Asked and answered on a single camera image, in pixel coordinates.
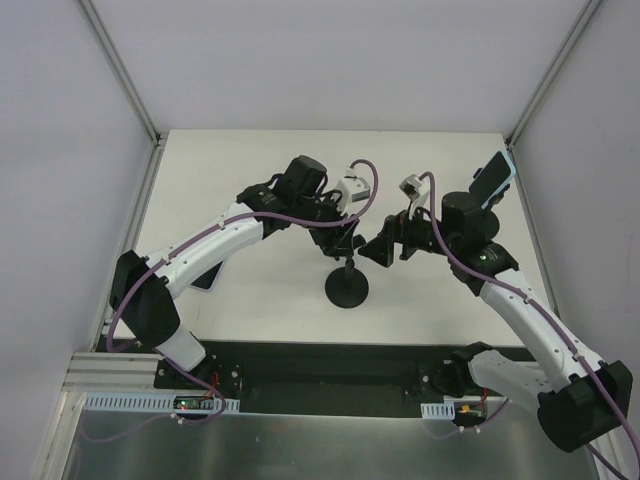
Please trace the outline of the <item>black phone stand round base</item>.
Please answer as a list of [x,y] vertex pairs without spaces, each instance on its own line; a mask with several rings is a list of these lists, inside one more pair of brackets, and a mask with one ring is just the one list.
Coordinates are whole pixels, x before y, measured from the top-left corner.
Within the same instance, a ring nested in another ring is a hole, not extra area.
[[356,308],[368,297],[369,282],[354,260],[355,251],[364,244],[364,237],[356,234],[348,248],[334,256],[336,261],[344,260],[344,265],[327,276],[324,290],[327,299],[339,308]]

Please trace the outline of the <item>phone with blue case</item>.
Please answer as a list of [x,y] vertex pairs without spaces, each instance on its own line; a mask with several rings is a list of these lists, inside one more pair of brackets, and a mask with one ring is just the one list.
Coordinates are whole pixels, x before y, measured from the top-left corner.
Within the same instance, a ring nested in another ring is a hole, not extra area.
[[508,189],[516,176],[516,167],[509,154],[497,151],[491,160],[473,176],[469,192],[482,209],[489,209],[496,199]]

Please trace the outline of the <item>phone with purple case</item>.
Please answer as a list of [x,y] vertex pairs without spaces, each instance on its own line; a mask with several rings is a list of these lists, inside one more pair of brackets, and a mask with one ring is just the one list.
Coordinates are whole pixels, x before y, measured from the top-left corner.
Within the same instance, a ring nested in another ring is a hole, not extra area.
[[219,276],[222,266],[222,263],[215,265],[214,267],[200,275],[196,280],[194,280],[190,284],[190,287],[202,291],[211,291],[216,279]]

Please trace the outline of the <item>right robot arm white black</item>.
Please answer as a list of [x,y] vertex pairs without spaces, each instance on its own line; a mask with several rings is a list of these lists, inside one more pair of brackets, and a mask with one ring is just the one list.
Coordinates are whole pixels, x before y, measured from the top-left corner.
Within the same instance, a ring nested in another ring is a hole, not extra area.
[[451,192],[441,217],[427,209],[388,216],[378,235],[359,254],[388,268],[417,251],[445,256],[453,275],[490,306],[538,363],[526,370],[496,348],[475,342],[434,367],[429,383],[439,393],[461,398],[485,388],[534,413],[552,443],[572,452],[617,427],[627,415],[633,376],[620,361],[608,363],[590,350],[553,314],[519,269],[517,261],[493,242],[497,217],[468,192]]

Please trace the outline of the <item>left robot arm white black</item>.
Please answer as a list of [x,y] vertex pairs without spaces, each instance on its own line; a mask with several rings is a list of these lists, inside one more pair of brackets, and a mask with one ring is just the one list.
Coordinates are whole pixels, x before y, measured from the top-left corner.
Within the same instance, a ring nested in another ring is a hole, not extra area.
[[268,181],[246,187],[216,218],[187,238],[147,255],[133,250],[116,263],[109,295],[112,323],[159,352],[188,388],[210,380],[212,356],[182,323],[177,307],[186,289],[210,280],[235,253],[292,225],[310,232],[329,257],[353,253],[353,230],[376,195],[378,182],[349,166],[333,188],[327,169],[300,155]]

